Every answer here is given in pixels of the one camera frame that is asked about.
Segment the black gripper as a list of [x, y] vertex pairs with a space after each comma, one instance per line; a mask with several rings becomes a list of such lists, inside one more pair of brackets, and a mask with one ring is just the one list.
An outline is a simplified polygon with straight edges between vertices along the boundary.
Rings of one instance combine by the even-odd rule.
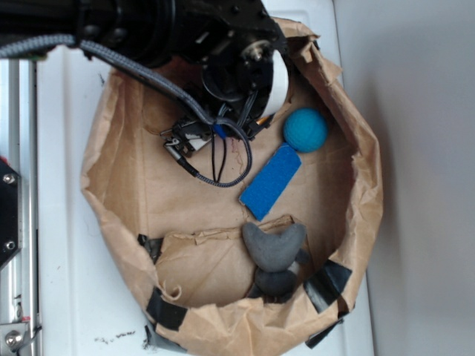
[[207, 92], [225, 102], [256, 94], [272, 115], [289, 89], [286, 38], [261, 1], [176, 1], [171, 52], [202, 67]]

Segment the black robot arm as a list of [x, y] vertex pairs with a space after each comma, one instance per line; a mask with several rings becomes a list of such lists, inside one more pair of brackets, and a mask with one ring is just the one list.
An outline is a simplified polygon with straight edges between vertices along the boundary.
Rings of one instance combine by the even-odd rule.
[[256, 95], [259, 116], [283, 105], [285, 36], [260, 1], [3, 1], [1, 42], [70, 34], [149, 68], [174, 57], [200, 65], [207, 91], [238, 102]]

